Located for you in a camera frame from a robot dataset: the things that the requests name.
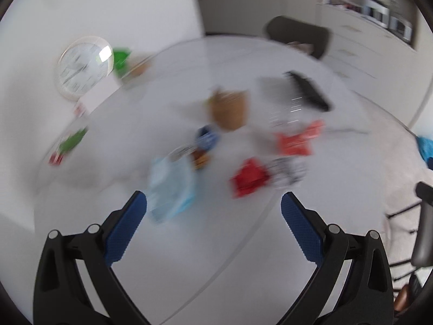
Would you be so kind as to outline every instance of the blue face mask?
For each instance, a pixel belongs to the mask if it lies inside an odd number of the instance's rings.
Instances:
[[[191,155],[179,155],[176,151],[153,161],[146,197],[155,222],[164,222],[191,205],[195,175]]]

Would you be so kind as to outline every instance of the green object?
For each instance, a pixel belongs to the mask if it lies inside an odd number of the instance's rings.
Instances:
[[[75,148],[83,139],[87,133],[87,128],[81,129],[73,135],[70,135],[64,142],[61,142],[58,146],[58,151],[61,155],[70,152]]]
[[[122,78],[128,72],[128,64],[126,60],[131,51],[129,49],[113,49],[114,55],[114,71],[119,78]]]

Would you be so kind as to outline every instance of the clock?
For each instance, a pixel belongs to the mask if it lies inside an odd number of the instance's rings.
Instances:
[[[106,40],[80,38],[66,49],[57,63],[57,88],[67,99],[77,101],[110,74],[113,64],[113,49]]]

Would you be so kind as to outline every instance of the silver screw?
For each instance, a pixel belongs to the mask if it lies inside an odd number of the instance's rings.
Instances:
[[[329,231],[331,233],[337,234],[340,233],[340,228],[337,225],[329,225]]]
[[[52,231],[50,231],[50,233],[48,234],[48,238],[49,238],[50,240],[55,239],[57,236],[58,236],[58,231],[57,231],[57,230],[52,230]]]
[[[376,231],[370,231],[370,237],[378,240],[379,239],[379,234]]]
[[[98,232],[99,231],[99,225],[97,225],[96,223],[94,223],[93,225],[90,225],[88,228],[87,228],[87,232],[88,233],[96,233],[96,232]]]

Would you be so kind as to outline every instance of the black metal leg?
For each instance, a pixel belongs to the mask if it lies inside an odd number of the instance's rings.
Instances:
[[[407,207],[407,208],[405,208],[403,210],[400,210],[399,212],[396,212],[394,214],[386,214],[385,216],[386,216],[386,218],[388,220],[392,219],[393,217],[396,217],[396,216],[401,215],[401,214],[403,214],[405,212],[408,212],[409,210],[412,210],[412,209],[416,208],[420,204],[421,204],[421,201],[419,201],[419,202],[417,202],[417,203],[415,203],[415,204],[413,204],[413,205],[411,205],[411,206],[409,206],[409,207]]]
[[[393,281],[401,280],[401,279],[405,278],[406,276],[412,275],[415,271],[417,271],[417,270],[419,270],[419,269],[420,269],[420,268],[417,267],[417,268],[415,268],[414,270],[405,273],[404,275],[401,275],[401,276],[399,276],[399,277],[395,277],[395,278],[393,278],[392,280],[393,280]]]
[[[412,259],[406,259],[406,260],[402,260],[399,262],[394,262],[392,264],[389,264],[389,267],[399,267],[400,265],[405,265],[405,264],[409,264],[411,262]]]

